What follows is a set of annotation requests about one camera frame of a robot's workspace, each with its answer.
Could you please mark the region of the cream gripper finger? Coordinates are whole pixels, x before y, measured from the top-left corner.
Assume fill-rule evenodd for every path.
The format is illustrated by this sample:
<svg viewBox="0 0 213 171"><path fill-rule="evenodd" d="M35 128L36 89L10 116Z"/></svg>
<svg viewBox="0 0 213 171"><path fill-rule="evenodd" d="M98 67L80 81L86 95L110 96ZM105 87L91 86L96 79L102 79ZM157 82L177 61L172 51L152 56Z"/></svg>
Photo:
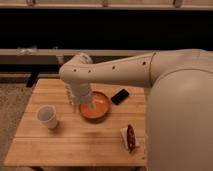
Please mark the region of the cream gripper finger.
<svg viewBox="0 0 213 171"><path fill-rule="evenodd" d="M73 108L73 113L76 113L77 112L77 105L76 104L72 104L72 108Z"/></svg>
<svg viewBox="0 0 213 171"><path fill-rule="evenodd" d="M90 108L91 110L95 110L95 109L96 109L95 102L90 102L90 103L88 104L88 106L89 106L89 108Z"/></svg>

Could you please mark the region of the cream white gripper body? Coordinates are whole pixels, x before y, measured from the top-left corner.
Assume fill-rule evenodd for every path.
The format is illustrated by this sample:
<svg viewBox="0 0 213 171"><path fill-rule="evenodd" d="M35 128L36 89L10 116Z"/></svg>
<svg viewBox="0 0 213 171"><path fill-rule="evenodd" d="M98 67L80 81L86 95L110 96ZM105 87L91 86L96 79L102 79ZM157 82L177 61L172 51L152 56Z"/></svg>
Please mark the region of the cream white gripper body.
<svg viewBox="0 0 213 171"><path fill-rule="evenodd" d="M85 104L92 101L92 89L89 83L65 84L68 97L74 104Z"/></svg>

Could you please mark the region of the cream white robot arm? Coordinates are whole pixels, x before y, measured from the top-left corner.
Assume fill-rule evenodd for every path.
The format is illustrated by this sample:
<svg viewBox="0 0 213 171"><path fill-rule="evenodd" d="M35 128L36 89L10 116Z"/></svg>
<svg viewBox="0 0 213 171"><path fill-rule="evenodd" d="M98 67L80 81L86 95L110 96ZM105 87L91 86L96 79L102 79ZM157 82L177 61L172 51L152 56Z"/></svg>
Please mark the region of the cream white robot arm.
<svg viewBox="0 0 213 171"><path fill-rule="evenodd" d="M92 83L148 88L148 171L213 171L213 51L155 51L98 64L81 53L59 75L79 104L91 100Z"/></svg>

